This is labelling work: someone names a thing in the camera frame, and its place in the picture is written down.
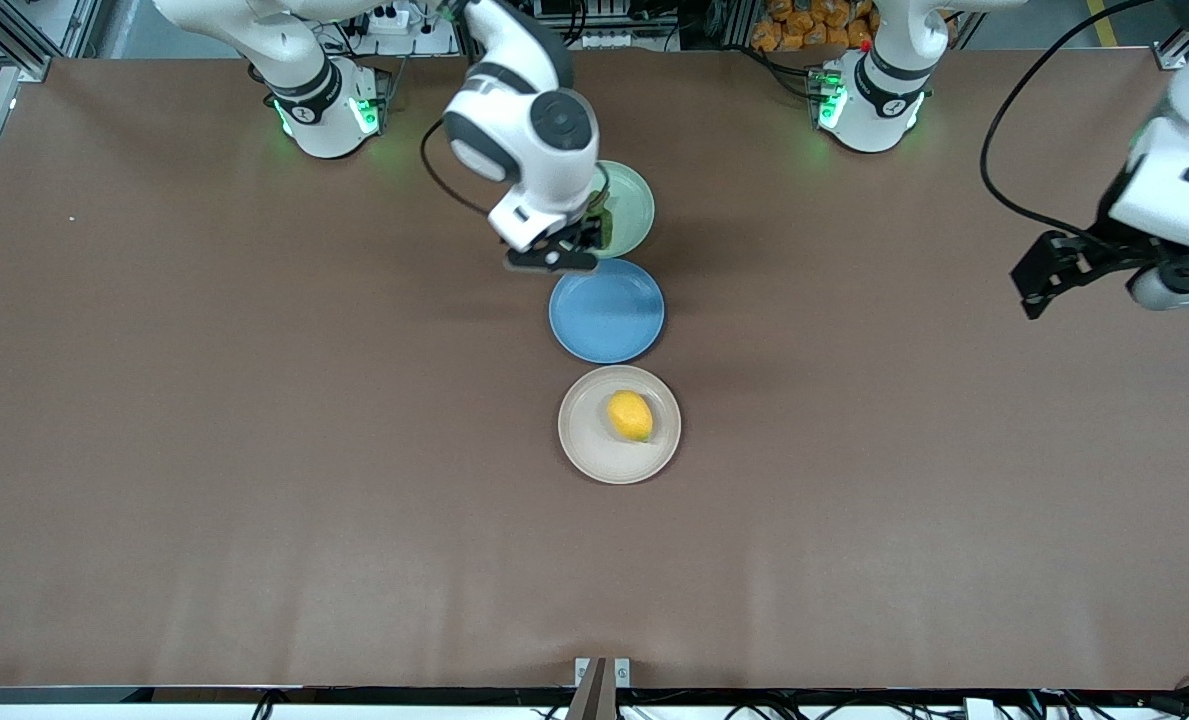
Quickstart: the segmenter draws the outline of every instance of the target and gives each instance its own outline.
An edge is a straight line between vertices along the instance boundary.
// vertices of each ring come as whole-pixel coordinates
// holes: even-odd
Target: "floor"
[[[952,5],[954,0],[946,0]],[[999,10],[981,21],[968,49],[1046,48],[1074,24],[1092,14],[1089,5],[1101,0],[1028,0],[1019,8]],[[1109,0],[1107,5],[1114,5]],[[1088,29],[1070,42],[1071,48],[1147,45],[1164,40],[1176,23],[1162,4],[1126,10]],[[108,23],[100,34],[102,58],[233,58],[234,50],[221,42],[191,34],[166,23],[152,0],[114,0]]]

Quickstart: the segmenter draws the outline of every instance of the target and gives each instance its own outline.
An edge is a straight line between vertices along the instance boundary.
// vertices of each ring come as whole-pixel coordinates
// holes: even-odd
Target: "yellow lemon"
[[[643,396],[631,389],[622,389],[608,400],[608,418],[612,428],[634,442],[648,442],[652,437],[652,409]]]

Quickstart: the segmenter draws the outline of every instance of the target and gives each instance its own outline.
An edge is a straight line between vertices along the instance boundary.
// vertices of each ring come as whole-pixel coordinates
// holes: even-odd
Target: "blue plate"
[[[624,364],[643,354],[663,324],[661,288],[629,260],[599,260],[591,274],[564,274],[549,296],[554,337],[590,364]]]

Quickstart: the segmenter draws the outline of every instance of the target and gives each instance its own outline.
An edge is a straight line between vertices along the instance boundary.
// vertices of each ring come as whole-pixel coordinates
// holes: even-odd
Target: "robotic arm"
[[[384,74],[328,58],[297,18],[332,23],[378,0],[155,0],[175,26],[237,49],[273,94],[292,140],[315,158],[350,154],[380,131]],[[585,217],[598,162],[598,122],[571,90],[571,56],[548,29],[501,0],[447,0],[486,49],[443,110],[452,151],[492,182],[511,183],[487,221],[514,269],[590,270],[602,225]]]
[[[897,146],[918,122],[927,78],[950,44],[939,8],[990,12],[1025,0],[874,0],[881,26],[873,48],[849,50],[813,77],[813,122],[862,152]]]
[[[598,165],[594,110],[571,90],[572,63],[558,36],[498,0],[451,0],[486,53],[443,110],[452,152],[510,191],[487,221],[510,246],[512,269],[593,270],[586,250],[602,223],[585,219]]]
[[[1046,232],[1011,278],[1030,318],[1070,288],[1134,269],[1133,299],[1150,310],[1189,307],[1189,63],[1176,72],[1128,160],[1078,234]]]

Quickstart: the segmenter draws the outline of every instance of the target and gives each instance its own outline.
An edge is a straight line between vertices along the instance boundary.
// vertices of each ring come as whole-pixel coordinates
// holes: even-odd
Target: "brown table surface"
[[[685,416],[634,487],[558,444],[553,279],[421,172],[461,59],[332,163],[238,61],[59,61],[0,146],[0,683],[1171,687],[1189,310],[1024,318],[977,152],[1034,56],[951,53],[863,156],[741,56],[580,55]],[[1087,222],[1164,83],[1061,55],[998,182]]]

